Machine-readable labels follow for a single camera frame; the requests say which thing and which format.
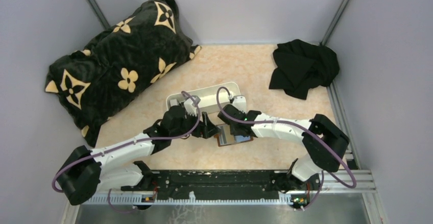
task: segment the cable tie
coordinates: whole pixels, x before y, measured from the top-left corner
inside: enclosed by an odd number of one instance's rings
[[[273,131],[275,130],[275,125],[277,124],[277,121],[278,121],[279,119],[280,119],[279,117],[275,117],[275,118],[274,118],[274,122],[272,123],[272,130],[273,130]]]

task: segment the black fabric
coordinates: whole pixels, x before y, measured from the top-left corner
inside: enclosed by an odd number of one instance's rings
[[[283,89],[299,99],[307,99],[310,88],[329,86],[340,71],[334,51],[299,39],[278,44],[273,56],[277,68],[269,89]]]
[[[182,33],[175,0],[149,0],[131,16],[94,37],[83,51],[50,67],[45,91],[60,103],[95,146],[100,127],[199,46]]]

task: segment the gray wall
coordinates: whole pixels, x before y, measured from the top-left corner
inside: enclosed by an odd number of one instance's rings
[[[433,0],[353,0],[331,38],[336,83],[390,223],[431,223]]]
[[[84,139],[45,75],[102,28],[85,0],[0,0],[0,23],[0,223],[58,223],[51,179]]]
[[[97,0],[110,24],[147,0]],[[341,0],[176,0],[181,26],[197,43],[320,41]]]

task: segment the metal pole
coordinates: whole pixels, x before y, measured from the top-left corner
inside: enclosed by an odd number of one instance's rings
[[[101,22],[102,27],[104,29],[109,28],[110,24],[108,23],[107,19],[105,18],[104,14],[102,13],[101,9],[99,8],[98,4],[96,3],[96,0],[87,0],[87,2],[89,3],[90,7],[92,8],[93,12],[95,13],[99,22]]]
[[[326,30],[325,36],[323,37],[322,41],[320,42],[320,45],[326,45],[329,41],[329,38],[331,37],[332,33],[334,32],[334,29],[339,22],[344,10],[346,9],[347,5],[349,4],[350,0],[343,0],[340,4],[340,7],[338,8],[334,18],[332,19],[331,25],[329,25],[328,30]]]

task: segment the black cloth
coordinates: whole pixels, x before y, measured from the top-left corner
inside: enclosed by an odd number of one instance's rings
[[[307,99],[310,88],[329,86],[340,71],[334,51],[299,39],[278,44],[273,56],[277,68],[269,89],[283,89],[299,99]]]

